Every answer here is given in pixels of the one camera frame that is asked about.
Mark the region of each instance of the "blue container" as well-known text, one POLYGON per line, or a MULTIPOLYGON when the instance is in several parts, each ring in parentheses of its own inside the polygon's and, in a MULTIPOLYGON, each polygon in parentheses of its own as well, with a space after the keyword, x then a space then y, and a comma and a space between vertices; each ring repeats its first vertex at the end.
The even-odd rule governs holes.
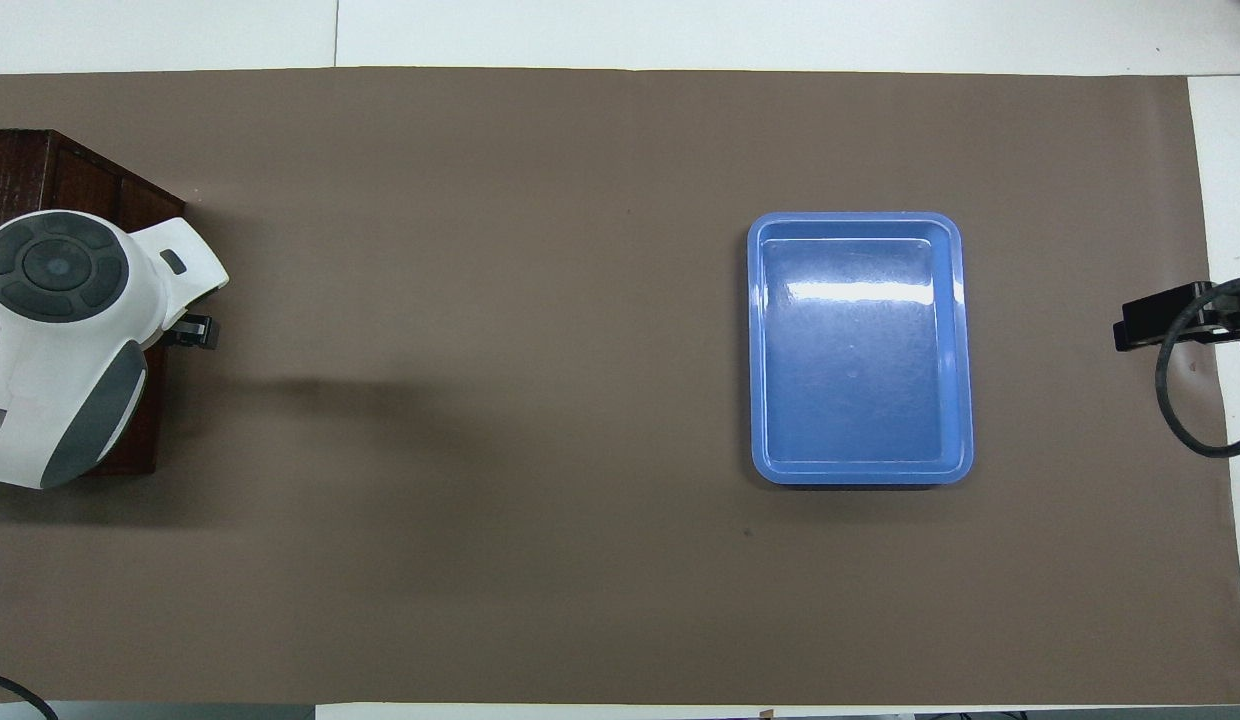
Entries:
POLYGON ((786 486, 936 486, 975 446, 962 238, 936 213, 749 229, 753 462, 786 486))

